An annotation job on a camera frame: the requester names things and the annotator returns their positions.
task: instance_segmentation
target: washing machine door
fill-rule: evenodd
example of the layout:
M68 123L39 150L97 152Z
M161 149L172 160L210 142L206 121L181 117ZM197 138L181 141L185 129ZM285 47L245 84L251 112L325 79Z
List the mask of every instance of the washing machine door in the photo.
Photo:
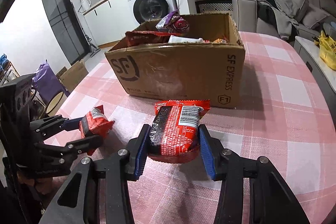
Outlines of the washing machine door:
M147 20L160 19L168 15L166 0L136 0L133 6L134 17L140 24Z

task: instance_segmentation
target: cabinet handle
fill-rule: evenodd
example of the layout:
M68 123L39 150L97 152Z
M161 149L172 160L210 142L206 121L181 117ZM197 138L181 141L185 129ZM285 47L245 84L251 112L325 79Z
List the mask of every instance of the cabinet handle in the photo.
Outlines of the cabinet handle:
M308 68L308 70L310 70L310 72L312 72L313 68L311 67L311 65L309 64L309 62L306 62L306 66Z

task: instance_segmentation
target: screw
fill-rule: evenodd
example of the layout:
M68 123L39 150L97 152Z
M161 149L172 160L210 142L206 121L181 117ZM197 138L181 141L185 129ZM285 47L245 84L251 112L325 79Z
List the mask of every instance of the screw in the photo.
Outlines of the screw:
M228 155L232 154L232 151L230 149L228 149L228 148L225 148L225 149L223 149L222 153L223 153L223 155L228 156Z
M126 149L120 149L119 151L118 151L118 155L119 156L124 156L124 155L126 155L128 153L128 151L126 150Z
M264 156L260 157L259 160L260 160L261 163L264 163L264 164L268 163L268 158L266 158Z
M81 163L82 164L88 164L90 162L90 160L91 159L89 157L85 157L85 158L82 158Z

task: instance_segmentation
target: gray drawer cabinet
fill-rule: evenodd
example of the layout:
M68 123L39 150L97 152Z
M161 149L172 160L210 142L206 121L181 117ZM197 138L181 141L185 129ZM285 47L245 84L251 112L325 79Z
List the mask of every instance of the gray drawer cabinet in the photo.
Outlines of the gray drawer cabinet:
M315 78L336 124L336 71L323 62L320 58L320 49L312 41L295 37L294 49Z

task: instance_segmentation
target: pink checkered tablecloth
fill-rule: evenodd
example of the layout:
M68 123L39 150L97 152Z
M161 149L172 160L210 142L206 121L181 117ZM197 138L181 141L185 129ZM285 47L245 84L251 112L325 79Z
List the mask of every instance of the pink checkered tablecloth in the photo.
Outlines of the pink checkered tablecloth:
M325 99L289 44L268 35L240 35L246 49L241 103L236 109L212 107L201 123L242 157L268 157L310 222L319 224L336 203L336 134ZM115 134L94 153L100 159L137 137L144 123L152 124L155 101L126 94L104 59L59 113L77 118L104 105L115 120ZM62 132L46 143L64 146L79 138L79 131ZM181 165L147 158L140 180L128 185L135 223L213 223L221 182L208 178L201 157ZM248 223L248 187L245 180L243 223Z

